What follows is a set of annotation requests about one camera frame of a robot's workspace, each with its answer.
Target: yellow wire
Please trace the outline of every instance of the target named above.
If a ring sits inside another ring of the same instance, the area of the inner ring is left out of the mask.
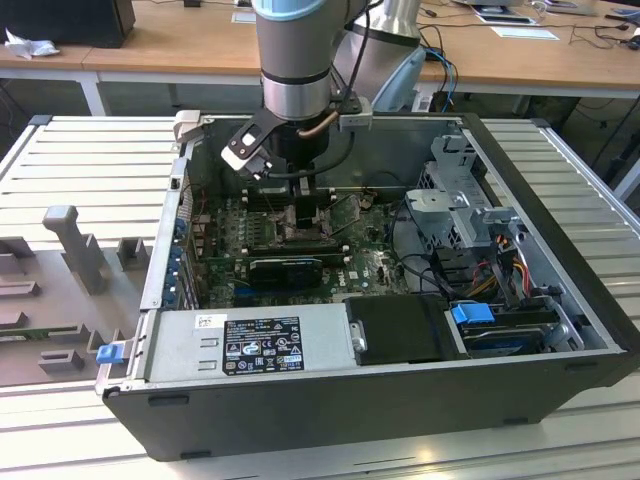
[[[489,280],[484,282],[482,285],[479,285],[474,290],[472,290],[470,293],[468,293],[467,296],[473,297],[473,296],[483,292],[487,288],[491,287],[492,284],[495,283],[495,281],[496,281],[496,277],[495,276],[491,277]]]

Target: open computer chassis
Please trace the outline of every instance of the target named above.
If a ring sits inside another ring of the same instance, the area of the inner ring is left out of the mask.
[[[184,145],[126,377],[100,369],[151,457],[535,423],[637,368],[640,333],[476,116],[374,117],[318,178],[313,238],[218,158],[244,119]]]

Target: sticker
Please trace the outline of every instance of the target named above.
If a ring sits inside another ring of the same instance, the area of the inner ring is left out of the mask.
[[[220,320],[214,320],[218,326]],[[222,371],[229,376],[304,370],[300,319],[261,318],[224,322],[222,365]]]
[[[27,337],[23,337],[22,335],[5,335],[4,337],[0,337],[0,343],[4,342],[26,342]]]
[[[195,328],[222,328],[227,319],[226,313],[214,313],[211,315],[196,315]]]

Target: red wire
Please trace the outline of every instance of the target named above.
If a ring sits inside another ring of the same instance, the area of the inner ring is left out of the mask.
[[[478,268],[473,272],[473,286],[476,286],[476,282],[478,281],[478,274],[480,273],[480,268],[489,265],[489,262],[482,262],[478,264]]]

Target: black plastic cover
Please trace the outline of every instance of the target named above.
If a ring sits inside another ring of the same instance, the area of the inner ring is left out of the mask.
[[[364,329],[367,350],[358,365],[453,360],[458,352],[439,300],[429,296],[351,297],[349,323]]]

